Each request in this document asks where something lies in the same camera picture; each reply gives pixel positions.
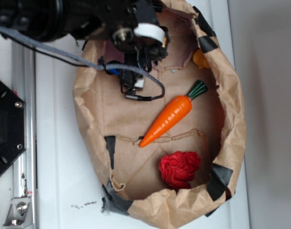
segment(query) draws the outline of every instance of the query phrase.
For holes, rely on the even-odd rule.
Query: paper bag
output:
[[[245,151],[244,101],[238,76],[218,46],[215,33],[197,8],[183,0],[163,0],[158,13],[169,29],[168,56],[151,75],[166,88],[163,99],[125,99],[119,79],[103,71],[79,68],[73,87],[76,114],[91,162],[103,185],[104,208],[162,229],[179,228],[218,208],[235,193]],[[191,61],[201,48],[211,69]],[[121,58],[108,42],[89,41],[83,56]],[[208,91],[193,101],[192,111],[144,148],[144,136],[166,104],[202,80]],[[146,80],[142,96],[160,94]],[[159,160],[175,151],[196,151],[201,167],[191,189],[178,192],[161,180]]]

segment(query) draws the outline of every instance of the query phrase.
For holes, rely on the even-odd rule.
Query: carrot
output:
[[[198,80],[187,95],[179,95],[171,100],[153,122],[139,146],[145,147],[177,124],[191,111],[191,101],[207,90],[206,85]]]

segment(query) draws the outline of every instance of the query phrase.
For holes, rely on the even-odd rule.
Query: black plastic part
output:
[[[111,167],[114,169],[114,155],[115,155],[115,146],[116,146],[116,137],[115,136],[106,136],[104,137],[106,141],[106,148],[109,152],[111,158]]]
[[[108,183],[107,187],[102,186],[105,197],[102,198],[103,201],[103,211],[111,211],[121,215],[128,216],[127,211],[133,204],[133,200],[126,200],[118,196],[113,190],[111,182]]]
[[[195,10],[195,12],[198,13],[198,17],[195,18],[196,24],[198,24],[201,30],[204,31],[208,36],[216,37],[216,33],[212,30],[211,26],[208,24],[201,11],[199,11],[199,9],[195,6],[193,7],[193,9]]]
[[[208,53],[218,48],[218,45],[209,36],[200,37],[198,40],[203,53]]]
[[[24,107],[0,81],[0,177],[25,150]]]
[[[211,211],[211,212],[205,214],[205,216],[208,218],[208,217],[211,216],[213,213],[215,213],[216,210],[217,210],[217,208],[214,209],[213,211]]]
[[[207,184],[207,192],[213,201],[219,199],[227,189],[230,182],[233,170],[223,166],[212,164],[211,166],[211,179]]]

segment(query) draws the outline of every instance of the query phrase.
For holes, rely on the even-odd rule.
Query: red cloth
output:
[[[196,152],[177,151],[161,158],[159,170],[161,178],[171,188],[191,188],[187,183],[194,179],[195,172],[199,169],[201,158]]]

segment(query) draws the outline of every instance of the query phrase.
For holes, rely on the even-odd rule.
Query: wire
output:
[[[36,48],[31,47],[31,46],[28,46],[28,45],[26,45],[26,44],[24,44],[24,43],[22,43],[22,42],[16,40],[15,38],[12,38],[12,37],[9,37],[9,38],[10,38],[12,41],[14,41],[14,42],[16,42],[16,43],[22,45],[22,46],[25,47],[25,48],[28,48],[28,49],[33,50],[33,51],[35,51],[35,52],[38,52],[38,53],[40,53],[40,54],[43,54],[43,55],[46,55],[46,56],[49,56],[49,57],[55,58],[55,59],[57,59],[57,60],[63,61],[63,62],[65,62],[65,63],[67,63],[67,64],[72,65],[72,66],[75,66],[75,67],[88,67],[87,65],[84,65],[84,64],[78,64],[78,63],[73,63],[73,62],[70,62],[70,61],[68,61],[68,60],[66,60],[66,59],[64,59],[64,58],[59,57],[59,56],[52,55],[52,54],[50,54],[50,53],[47,53],[47,52],[43,52],[43,51],[37,50]]]
[[[65,52],[63,50],[59,50],[57,48],[53,48],[51,46],[48,46],[46,44],[43,44],[43,43],[38,42],[36,40],[33,40],[33,39],[31,39],[31,38],[29,38],[29,37],[17,32],[15,30],[8,29],[8,28],[2,27],[2,26],[0,26],[0,34],[3,34],[6,37],[9,37],[10,39],[15,40],[15,42],[23,43],[25,45],[25,47],[28,47],[28,48],[33,48],[34,47],[34,49],[38,48],[38,49],[46,50],[48,52],[52,52],[52,53],[55,53],[57,55],[64,56],[64,57],[67,57],[69,59],[75,60],[77,62],[83,63],[88,67],[92,67],[92,68],[100,70],[100,71],[111,70],[111,69],[120,69],[120,70],[133,71],[133,72],[135,72],[137,74],[144,75],[144,76],[148,77],[149,79],[151,79],[152,81],[154,81],[156,84],[158,84],[161,87],[161,91],[162,91],[161,95],[151,97],[152,100],[162,98],[165,95],[165,87],[163,86],[163,84],[161,82],[159,82],[156,78],[151,76],[145,70],[139,69],[137,67],[129,66],[129,65],[126,65],[126,64],[122,64],[122,63],[109,64],[109,65],[107,65],[105,67],[103,65],[101,65],[101,64],[94,64],[94,63],[92,63],[92,62],[90,62],[90,61],[88,61],[88,60],[86,60],[86,59],[84,59],[84,58],[82,58],[80,56],[71,54],[69,52]],[[63,58],[60,58],[60,57],[57,57],[57,56],[53,56],[52,54],[49,54],[49,55],[51,55],[51,57],[57,58],[57,59],[59,59],[61,61],[64,60]]]

